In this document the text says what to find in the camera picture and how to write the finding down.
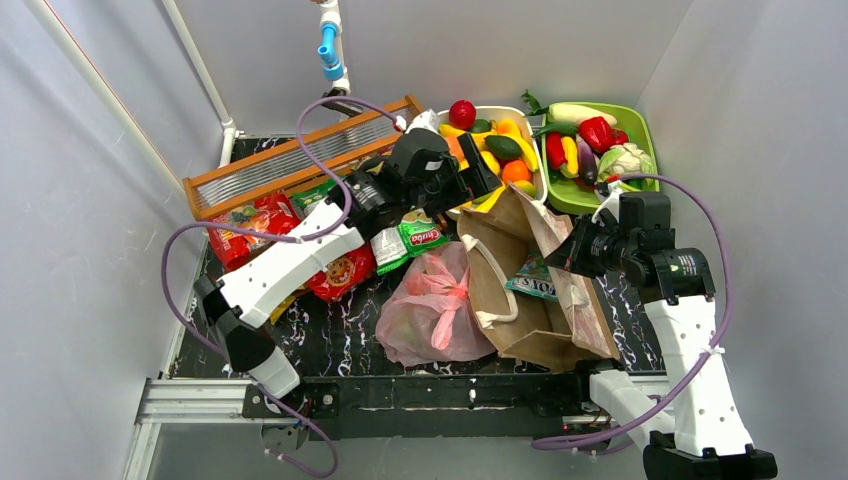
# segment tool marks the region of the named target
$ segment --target red bell pepper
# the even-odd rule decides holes
[[[577,127],[577,130],[580,132],[583,140],[586,140],[586,143],[596,153],[602,154],[615,145],[615,134],[610,124],[604,120],[604,117],[593,117],[584,120]]]
[[[548,166],[559,170],[568,160],[565,157],[565,149],[562,147],[562,135],[549,132],[545,137],[545,151],[548,154]]]
[[[630,141],[630,137],[627,136],[627,132],[617,128],[612,129],[612,137],[616,145],[624,145]]]

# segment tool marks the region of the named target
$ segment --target white wall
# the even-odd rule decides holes
[[[220,126],[155,4],[56,3],[172,168],[216,165]],[[176,328],[159,257],[190,215],[21,2],[0,2],[0,63],[2,476],[119,478]],[[199,240],[173,255],[178,302]]]
[[[691,0],[341,0],[353,93],[426,107],[459,98],[633,105]],[[319,9],[306,0],[179,0],[227,108],[248,133],[294,131],[329,89],[315,50]],[[316,115],[309,126],[335,121]]]
[[[661,172],[729,237],[731,383],[780,478],[845,476],[846,18],[839,0],[696,0],[638,104]],[[673,201],[678,244],[717,266],[704,218]]]

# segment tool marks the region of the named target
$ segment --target blue pipe fitting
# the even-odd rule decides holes
[[[332,23],[325,23],[322,26],[324,41],[318,47],[318,56],[323,62],[324,78],[329,81],[336,81],[344,76],[344,65],[339,61],[336,55],[336,35],[339,30]]]

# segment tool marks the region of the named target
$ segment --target avocado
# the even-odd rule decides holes
[[[486,146],[499,160],[512,161],[521,158],[521,146],[515,140],[504,135],[489,135]]]
[[[471,133],[486,133],[492,129],[492,124],[489,123],[488,120],[483,120],[482,118],[478,118],[474,120],[474,124],[471,125],[471,129],[469,132]]]

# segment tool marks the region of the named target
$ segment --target red snack bag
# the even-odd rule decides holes
[[[291,202],[282,192],[274,192],[255,200],[252,204],[218,215],[212,221],[274,235],[285,235],[300,224],[300,219],[294,214]],[[207,228],[207,230],[212,251],[221,259],[228,272],[246,264],[251,258],[251,253],[268,244],[267,240],[226,230],[215,228]]]
[[[362,283],[377,269],[371,244],[348,252],[327,265],[327,272],[318,272],[306,284],[321,300],[333,302]]]

